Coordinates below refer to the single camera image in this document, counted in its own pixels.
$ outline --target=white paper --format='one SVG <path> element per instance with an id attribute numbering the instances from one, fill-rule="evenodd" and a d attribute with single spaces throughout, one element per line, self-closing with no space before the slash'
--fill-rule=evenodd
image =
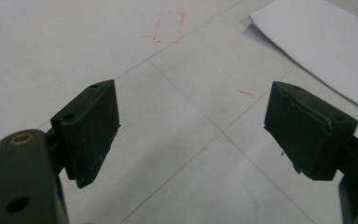
<path id="1" fill-rule="evenodd" d="M 251 19 L 324 84 L 358 104 L 358 18 L 323 0 L 276 0 Z"/>

